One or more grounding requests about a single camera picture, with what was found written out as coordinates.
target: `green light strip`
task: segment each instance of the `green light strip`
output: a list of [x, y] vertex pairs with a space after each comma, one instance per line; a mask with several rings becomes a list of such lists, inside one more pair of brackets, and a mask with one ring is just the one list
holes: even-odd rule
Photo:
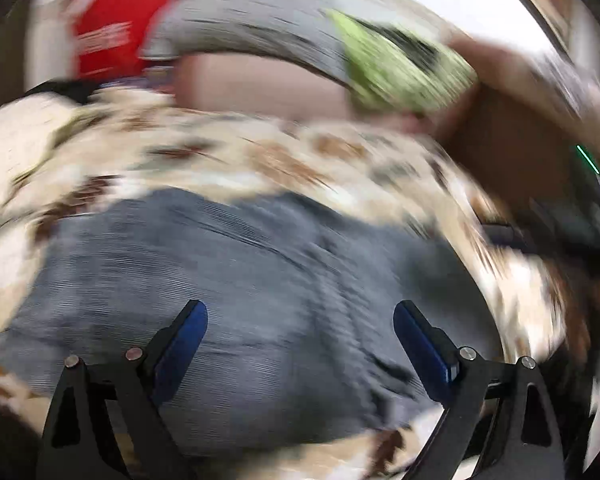
[[600, 174], [600, 172], [598, 171], [598, 168], [596, 168], [596, 165], [593, 163], [593, 160], [591, 160], [589, 158], [589, 155], [587, 155], [580, 146], [576, 146], [576, 148], [578, 149], [578, 151], [580, 153], [582, 153], [582, 156], [587, 159], [587, 162], [591, 165], [591, 167], [593, 168], [593, 171], [595, 171], [596, 174]]

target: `gray garment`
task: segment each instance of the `gray garment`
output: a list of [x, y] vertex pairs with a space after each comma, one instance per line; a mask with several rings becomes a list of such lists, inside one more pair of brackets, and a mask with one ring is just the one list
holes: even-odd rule
[[241, 52], [284, 59], [347, 84], [340, 33], [326, 15], [333, 0], [179, 0], [161, 11], [140, 57]]
[[446, 242], [294, 194], [226, 206], [165, 189], [60, 222], [0, 363], [49, 395], [65, 356], [106, 362], [202, 300], [208, 331], [160, 410], [183, 452], [324, 442], [430, 406], [392, 327], [405, 298], [488, 314]]

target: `lime green cloth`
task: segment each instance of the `lime green cloth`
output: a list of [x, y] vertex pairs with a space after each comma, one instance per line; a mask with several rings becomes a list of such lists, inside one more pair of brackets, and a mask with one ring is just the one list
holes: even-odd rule
[[372, 111], [430, 112], [451, 104], [476, 81], [455, 51], [398, 27], [365, 23], [336, 10], [356, 103]]

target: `metal screw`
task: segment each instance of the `metal screw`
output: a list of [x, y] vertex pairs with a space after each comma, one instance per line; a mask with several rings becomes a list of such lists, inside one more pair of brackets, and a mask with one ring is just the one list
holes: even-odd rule
[[529, 370], [533, 370], [536, 367], [536, 362], [527, 355], [521, 357], [520, 362], [522, 362], [523, 367], [529, 368]]
[[138, 361], [142, 357], [142, 349], [134, 346], [126, 351], [125, 357], [127, 361]]
[[73, 368], [80, 362], [80, 358], [77, 355], [70, 355], [64, 360], [64, 366], [67, 368]]
[[467, 361], [473, 361], [477, 356], [478, 354], [470, 346], [463, 346], [460, 349], [460, 357], [466, 359]]

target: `red package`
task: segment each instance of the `red package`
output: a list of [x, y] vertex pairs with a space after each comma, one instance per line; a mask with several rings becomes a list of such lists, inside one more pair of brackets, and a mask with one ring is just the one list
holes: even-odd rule
[[147, 63], [138, 49], [154, 14], [170, 0], [92, 0], [75, 16], [78, 77], [95, 80], [139, 76]]

